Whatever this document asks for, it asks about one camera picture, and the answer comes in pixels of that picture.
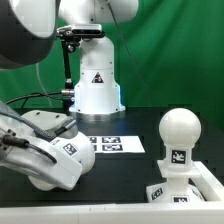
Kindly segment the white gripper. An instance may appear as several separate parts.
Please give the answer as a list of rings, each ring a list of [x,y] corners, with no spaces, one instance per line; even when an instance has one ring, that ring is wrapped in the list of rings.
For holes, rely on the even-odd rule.
[[[50,143],[57,137],[0,101],[0,166],[70,189],[82,166]]]

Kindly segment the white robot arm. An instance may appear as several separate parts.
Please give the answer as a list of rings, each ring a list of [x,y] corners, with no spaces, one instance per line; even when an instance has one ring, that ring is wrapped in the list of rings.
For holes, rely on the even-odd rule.
[[[138,0],[0,0],[0,70],[36,64],[60,39],[64,65],[80,51],[80,80],[67,114],[17,114],[0,101],[0,166],[28,176],[40,190],[71,190],[94,165],[95,152],[76,120],[108,120],[125,111],[114,79],[114,46],[104,23],[131,20]]]

